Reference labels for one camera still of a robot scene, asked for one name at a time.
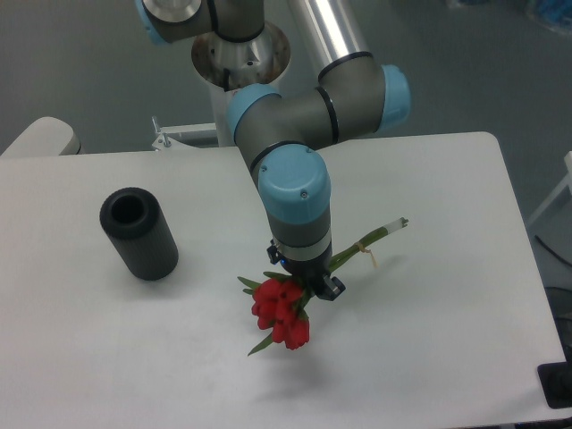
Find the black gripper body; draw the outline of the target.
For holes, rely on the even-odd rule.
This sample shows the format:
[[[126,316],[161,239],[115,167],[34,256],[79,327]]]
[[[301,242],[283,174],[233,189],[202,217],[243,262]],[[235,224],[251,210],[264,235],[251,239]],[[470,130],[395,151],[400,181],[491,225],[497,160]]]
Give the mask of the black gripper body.
[[[278,240],[271,240],[267,254],[273,265],[280,265],[311,290],[316,279],[324,274],[331,276],[332,242],[316,243],[309,247],[293,248]]]

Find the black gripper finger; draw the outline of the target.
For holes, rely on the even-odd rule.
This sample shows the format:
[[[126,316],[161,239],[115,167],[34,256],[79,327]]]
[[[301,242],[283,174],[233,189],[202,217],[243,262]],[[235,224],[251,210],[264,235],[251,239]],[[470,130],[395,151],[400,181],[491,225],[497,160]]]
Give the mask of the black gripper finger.
[[[317,298],[334,301],[346,290],[346,286],[337,277],[324,274],[314,281],[312,289]]]

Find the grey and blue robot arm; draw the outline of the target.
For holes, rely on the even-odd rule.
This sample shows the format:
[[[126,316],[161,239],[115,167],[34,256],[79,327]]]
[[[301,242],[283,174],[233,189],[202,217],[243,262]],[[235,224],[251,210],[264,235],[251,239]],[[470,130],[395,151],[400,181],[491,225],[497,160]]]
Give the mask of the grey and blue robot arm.
[[[378,64],[347,1],[289,4],[307,42],[317,86],[283,97],[275,80],[289,45],[261,1],[138,1],[151,40],[192,39],[194,66],[226,95],[223,132],[238,147],[272,233],[270,261],[299,278],[312,296],[344,291],[333,274],[331,183],[319,151],[407,120],[403,72]]]

